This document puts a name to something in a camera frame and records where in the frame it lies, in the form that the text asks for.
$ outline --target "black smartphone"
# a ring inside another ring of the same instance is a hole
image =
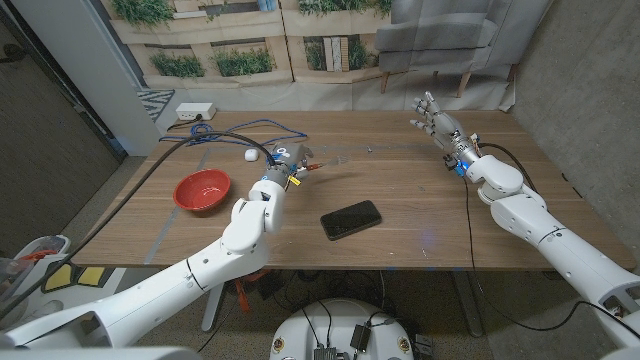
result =
[[[329,240],[338,240],[378,225],[382,216],[370,200],[322,215],[320,223]]]

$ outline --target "power strip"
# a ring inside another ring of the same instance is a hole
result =
[[[182,103],[176,109],[178,119],[194,120],[198,114],[202,115],[202,120],[211,120],[216,113],[213,103]]]

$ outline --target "robotic arm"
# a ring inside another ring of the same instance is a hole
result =
[[[517,169],[484,155],[476,134],[467,136],[455,118],[440,110],[431,93],[425,95],[414,104],[425,122],[411,120],[411,124],[425,130],[445,151],[447,168],[473,183],[484,181],[478,195],[490,206],[495,222],[540,251],[583,298],[640,332],[640,277],[562,225],[547,211],[544,199],[524,185]],[[618,322],[595,313],[616,345],[640,346],[640,340]]]
[[[123,292],[22,325],[2,340],[30,349],[124,347],[211,288],[261,269],[269,260],[265,233],[280,230],[286,187],[307,156],[313,154],[301,144],[276,145],[276,165],[248,200],[235,203],[222,237],[198,253]]]

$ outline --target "red bowl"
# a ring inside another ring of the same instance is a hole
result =
[[[218,205],[229,192],[231,179],[218,169],[194,172],[173,191],[173,201],[185,210],[204,211]]]

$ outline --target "yellow label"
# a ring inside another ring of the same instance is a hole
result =
[[[289,175],[289,181],[291,181],[292,183],[294,183],[296,186],[300,185],[300,180],[296,179],[295,177],[293,177],[292,175]]]
[[[49,280],[47,280],[44,290],[52,291],[57,288],[65,287],[71,284],[71,266],[64,264],[58,271],[56,271]]]
[[[100,284],[100,278],[104,274],[104,268],[90,267],[86,268],[80,278],[78,284],[98,286]]]

